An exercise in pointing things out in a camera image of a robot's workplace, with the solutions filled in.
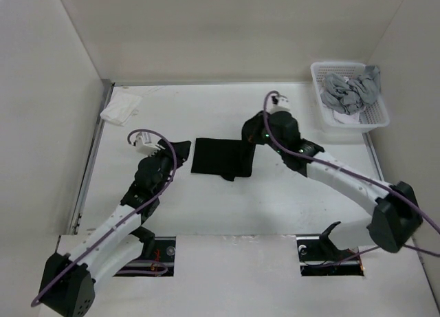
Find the black tank top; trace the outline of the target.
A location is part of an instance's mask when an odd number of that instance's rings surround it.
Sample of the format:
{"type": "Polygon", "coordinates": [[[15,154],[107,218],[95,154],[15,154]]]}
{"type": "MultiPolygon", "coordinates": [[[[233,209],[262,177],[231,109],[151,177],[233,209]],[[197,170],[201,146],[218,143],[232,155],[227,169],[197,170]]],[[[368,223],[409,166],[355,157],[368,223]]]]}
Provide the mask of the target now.
{"type": "Polygon", "coordinates": [[[197,138],[191,173],[219,175],[233,182],[250,177],[256,145],[244,140],[197,138]]]}

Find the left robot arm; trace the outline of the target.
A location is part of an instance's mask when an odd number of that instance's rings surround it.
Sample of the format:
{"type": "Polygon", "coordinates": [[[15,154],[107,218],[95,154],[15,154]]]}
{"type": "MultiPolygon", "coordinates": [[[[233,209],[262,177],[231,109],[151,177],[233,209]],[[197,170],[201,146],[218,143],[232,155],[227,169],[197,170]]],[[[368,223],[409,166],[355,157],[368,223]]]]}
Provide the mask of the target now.
{"type": "Polygon", "coordinates": [[[99,284],[128,262],[149,260],[154,234],[143,228],[160,204],[176,170],[188,159],[191,143],[161,139],[140,161],[134,180],[115,210],[81,244],[67,253],[53,253],[43,270],[31,306],[49,307],[61,316],[84,316],[99,284]]]}

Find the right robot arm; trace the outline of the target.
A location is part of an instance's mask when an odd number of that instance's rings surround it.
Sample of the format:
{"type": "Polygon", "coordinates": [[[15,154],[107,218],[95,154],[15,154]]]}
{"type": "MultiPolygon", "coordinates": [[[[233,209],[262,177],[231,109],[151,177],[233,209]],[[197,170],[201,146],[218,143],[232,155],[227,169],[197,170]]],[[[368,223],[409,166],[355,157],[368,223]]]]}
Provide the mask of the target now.
{"type": "Polygon", "coordinates": [[[320,234],[318,248],[327,259],[363,245],[397,253],[423,222],[409,184],[374,182],[355,174],[322,146],[302,138],[297,121],[287,111],[258,112],[245,122],[241,137],[250,148],[270,146],[290,170],[327,185],[367,213],[359,221],[336,221],[320,234]]]}

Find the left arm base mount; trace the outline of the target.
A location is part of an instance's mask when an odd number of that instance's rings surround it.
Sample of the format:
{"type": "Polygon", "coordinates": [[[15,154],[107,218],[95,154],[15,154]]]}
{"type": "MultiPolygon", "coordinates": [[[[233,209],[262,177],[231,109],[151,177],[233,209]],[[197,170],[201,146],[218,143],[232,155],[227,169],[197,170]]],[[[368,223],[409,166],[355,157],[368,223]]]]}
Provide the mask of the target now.
{"type": "Polygon", "coordinates": [[[146,228],[133,231],[143,244],[141,255],[126,264],[115,276],[171,277],[175,271],[176,237],[156,237],[146,228]]]}

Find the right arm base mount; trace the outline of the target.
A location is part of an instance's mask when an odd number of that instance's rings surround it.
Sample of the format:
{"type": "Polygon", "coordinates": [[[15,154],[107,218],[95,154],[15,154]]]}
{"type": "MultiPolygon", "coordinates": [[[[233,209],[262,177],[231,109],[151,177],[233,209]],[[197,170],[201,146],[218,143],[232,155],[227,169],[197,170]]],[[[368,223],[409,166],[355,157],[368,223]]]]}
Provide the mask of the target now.
{"type": "Polygon", "coordinates": [[[339,225],[334,222],[320,234],[296,237],[302,276],[364,276],[360,257],[352,257],[359,249],[340,250],[329,239],[339,225]]]}

